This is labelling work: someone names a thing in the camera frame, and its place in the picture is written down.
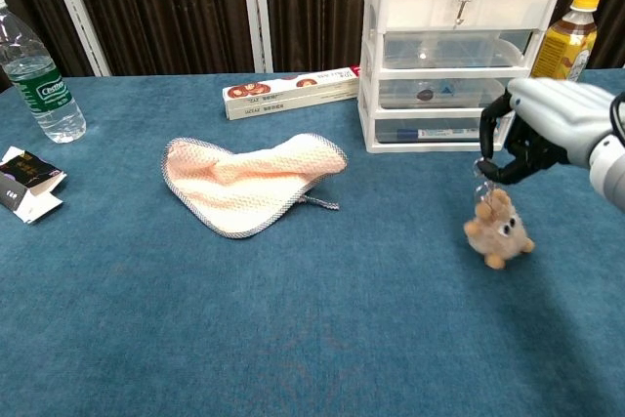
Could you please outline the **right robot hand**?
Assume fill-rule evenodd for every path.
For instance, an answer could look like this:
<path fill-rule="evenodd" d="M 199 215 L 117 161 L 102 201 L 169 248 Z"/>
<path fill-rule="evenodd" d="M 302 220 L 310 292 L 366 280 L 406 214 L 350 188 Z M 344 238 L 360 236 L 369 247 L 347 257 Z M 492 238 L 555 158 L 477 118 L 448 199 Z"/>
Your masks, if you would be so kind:
<path fill-rule="evenodd" d="M 479 119 L 479 171 L 490 181 L 516 184 L 556 164 L 592 167 L 599 147 L 624 151 L 624 95 L 565 79 L 515 78 Z M 504 167 L 492 161 L 494 129 L 500 118 L 515 115 L 504 142 L 514 159 Z"/>

